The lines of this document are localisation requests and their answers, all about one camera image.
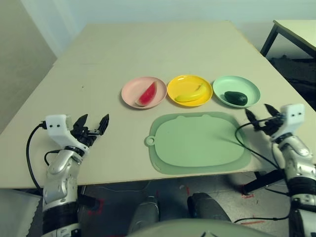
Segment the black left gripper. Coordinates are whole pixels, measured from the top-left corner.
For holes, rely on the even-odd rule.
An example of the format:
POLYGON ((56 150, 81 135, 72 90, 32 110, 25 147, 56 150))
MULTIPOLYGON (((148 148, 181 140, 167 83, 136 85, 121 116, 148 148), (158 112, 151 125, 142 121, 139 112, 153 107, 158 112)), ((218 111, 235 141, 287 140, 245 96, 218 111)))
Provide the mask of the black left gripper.
POLYGON ((77 119, 73 124, 73 129, 70 131, 71 135, 74 136, 80 143, 84 144, 86 147, 91 147, 97 136, 102 136, 109 124, 109 114, 105 115, 100 123, 98 130, 89 130, 88 127, 85 127, 88 114, 85 114, 77 119))

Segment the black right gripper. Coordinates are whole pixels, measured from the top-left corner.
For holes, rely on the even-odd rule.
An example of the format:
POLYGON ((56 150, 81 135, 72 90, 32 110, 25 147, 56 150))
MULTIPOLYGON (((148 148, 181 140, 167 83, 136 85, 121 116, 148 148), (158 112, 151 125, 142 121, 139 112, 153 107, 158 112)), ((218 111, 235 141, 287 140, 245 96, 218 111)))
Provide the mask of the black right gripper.
POLYGON ((271 115, 270 118, 257 120, 256 116, 249 109, 245 109, 245 114, 255 131, 263 131, 266 135, 272 136, 283 125, 283 118, 279 116, 279 111, 272 105, 264 105, 271 115))

